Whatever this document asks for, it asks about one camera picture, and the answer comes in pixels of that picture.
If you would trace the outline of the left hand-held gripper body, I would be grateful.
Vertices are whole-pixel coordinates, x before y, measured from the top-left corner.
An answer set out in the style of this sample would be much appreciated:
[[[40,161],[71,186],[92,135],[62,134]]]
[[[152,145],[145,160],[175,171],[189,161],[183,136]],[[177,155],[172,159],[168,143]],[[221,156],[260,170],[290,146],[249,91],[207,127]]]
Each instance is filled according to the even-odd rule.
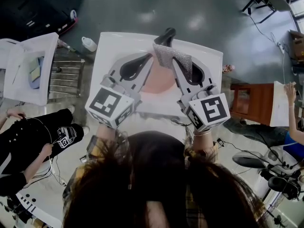
[[[142,87],[142,80],[125,81],[105,75],[85,109],[98,122],[116,129],[140,103]]]

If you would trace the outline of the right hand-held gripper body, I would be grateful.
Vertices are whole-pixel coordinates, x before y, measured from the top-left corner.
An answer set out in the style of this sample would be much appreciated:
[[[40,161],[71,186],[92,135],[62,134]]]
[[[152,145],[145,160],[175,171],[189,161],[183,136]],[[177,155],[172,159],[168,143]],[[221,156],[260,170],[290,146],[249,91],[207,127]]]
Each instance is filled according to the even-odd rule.
[[[180,85],[179,104],[197,132],[209,130],[230,118],[227,99],[216,84],[207,87]]]

